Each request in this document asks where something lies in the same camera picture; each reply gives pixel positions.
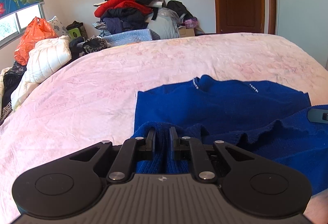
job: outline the blue sweater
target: blue sweater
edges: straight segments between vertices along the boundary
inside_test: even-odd
[[[186,161],[171,159],[169,128],[203,144],[224,140],[304,173],[313,194],[328,188],[328,125],[311,123],[307,94],[268,82],[192,81],[138,92],[135,134],[155,127],[153,161],[138,173],[186,173]],[[326,109],[328,106],[314,108]]]

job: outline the gray ribbed panel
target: gray ribbed panel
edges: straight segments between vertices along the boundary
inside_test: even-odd
[[[64,220],[22,216],[14,224],[309,224],[302,215],[289,219],[258,219],[228,204],[213,184],[190,174],[136,174],[132,181],[112,185],[88,211]]]

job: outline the window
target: window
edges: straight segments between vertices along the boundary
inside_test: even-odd
[[[0,20],[0,48],[21,36],[27,25],[35,18],[43,18],[42,5],[24,8]]]

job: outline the bed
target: bed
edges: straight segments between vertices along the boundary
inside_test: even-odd
[[[102,140],[133,134],[137,91],[189,81],[270,80],[328,102],[328,72],[274,35],[236,33],[150,41],[84,56],[44,81],[0,126],[0,223],[19,215],[11,197],[18,175]]]

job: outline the triangular cutout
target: triangular cutout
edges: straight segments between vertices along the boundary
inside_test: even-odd
[[[247,161],[247,160],[254,160],[254,158],[245,155],[241,152],[238,152],[237,150],[230,148],[230,147],[226,147],[226,150],[229,152],[229,154],[233,157],[234,160],[241,162],[241,161]]]
[[[76,161],[82,161],[82,162],[88,162],[91,158],[99,151],[99,147],[94,147],[89,150],[86,150],[82,153],[79,153],[75,156],[72,156],[70,160],[76,160]]]

